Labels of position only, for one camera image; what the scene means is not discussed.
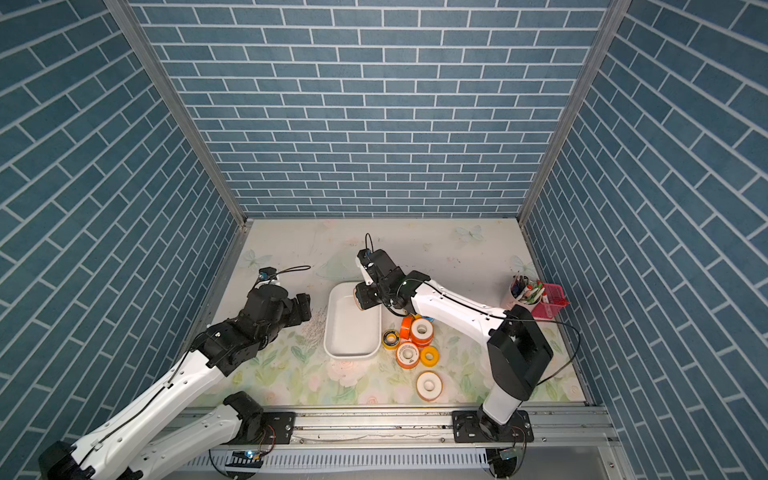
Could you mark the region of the large orange white tape roll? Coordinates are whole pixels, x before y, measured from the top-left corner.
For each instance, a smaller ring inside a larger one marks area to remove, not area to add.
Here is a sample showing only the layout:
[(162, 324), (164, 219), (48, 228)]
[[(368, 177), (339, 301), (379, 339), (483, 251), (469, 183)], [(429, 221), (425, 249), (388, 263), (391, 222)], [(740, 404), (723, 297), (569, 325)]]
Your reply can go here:
[(434, 338), (434, 326), (426, 318), (415, 319), (411, 323), (410, 340), (419, 348), (427, 347)]

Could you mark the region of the white storage box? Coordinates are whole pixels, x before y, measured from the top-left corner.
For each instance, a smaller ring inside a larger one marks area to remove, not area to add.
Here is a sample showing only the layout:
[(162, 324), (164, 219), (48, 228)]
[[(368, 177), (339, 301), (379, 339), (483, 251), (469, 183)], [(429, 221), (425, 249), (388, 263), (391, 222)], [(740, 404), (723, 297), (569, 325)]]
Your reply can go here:
[(336, 360), (367, 360), (380, 348), (382, 306), (361, 310), (355, 286), (354, 282), (340, 283), (329, 295), (323, 346)]

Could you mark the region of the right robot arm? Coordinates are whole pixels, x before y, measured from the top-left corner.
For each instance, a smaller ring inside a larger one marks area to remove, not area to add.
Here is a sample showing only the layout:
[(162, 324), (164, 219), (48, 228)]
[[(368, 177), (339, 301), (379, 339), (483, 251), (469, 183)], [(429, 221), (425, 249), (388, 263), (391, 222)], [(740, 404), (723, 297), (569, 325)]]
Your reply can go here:
[(442, 322), (483, 348), (493, 386), (475, 424), (484, 439), (511, 441), (519, 419), (516, 412), (530, 399), (553, 359), (532, 314), (520, 306), (504, 310), (473, 301), (416, 270), (406, 274), (382, 249), (360, 250), (356, 263), (364, 278), (354, 289), (361, 309), (381, 305), (411, 322)]

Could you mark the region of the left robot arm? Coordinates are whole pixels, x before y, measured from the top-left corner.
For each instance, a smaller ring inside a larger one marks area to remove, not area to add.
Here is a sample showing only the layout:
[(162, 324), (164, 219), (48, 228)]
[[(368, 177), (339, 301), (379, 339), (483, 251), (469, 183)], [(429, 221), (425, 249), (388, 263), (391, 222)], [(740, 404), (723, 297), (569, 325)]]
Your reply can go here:
[(44, 479), (162, 479), (220, 445), (246, 446), (262, 462), (290, 440), (292, 414), (268, 414), (246, 392), (228, 395), (201, 418), (163, 435), (194, 400), (253, 359), (287, 327), (310, 320), (311, 298), (267, 283), (253, 288), (234, 318), (209, 326), (156, 383), (74, 443), (57, 441), (39, 457)]

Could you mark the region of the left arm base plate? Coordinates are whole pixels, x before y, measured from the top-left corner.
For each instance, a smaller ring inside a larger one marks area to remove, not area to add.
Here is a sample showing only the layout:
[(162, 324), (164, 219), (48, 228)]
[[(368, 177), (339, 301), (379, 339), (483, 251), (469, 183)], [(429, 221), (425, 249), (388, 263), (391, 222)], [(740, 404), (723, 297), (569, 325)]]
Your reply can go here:
[(224, 445), (287, 445), (292, 437), (296, 413), (266, 411), (261, 414), (237, 413), (239, 426), (232, 439)]

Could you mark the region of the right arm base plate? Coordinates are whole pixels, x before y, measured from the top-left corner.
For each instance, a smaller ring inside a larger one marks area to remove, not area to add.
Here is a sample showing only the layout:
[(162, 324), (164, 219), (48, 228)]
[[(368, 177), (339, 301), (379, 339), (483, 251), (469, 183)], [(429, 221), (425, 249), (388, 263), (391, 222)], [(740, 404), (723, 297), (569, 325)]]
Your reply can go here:
[(495, 423), (481, 408), (454, 410), (452, 431), (456, 443), (530, 443), (534, 441), (528, 412), (518, 409), (505, 424)]

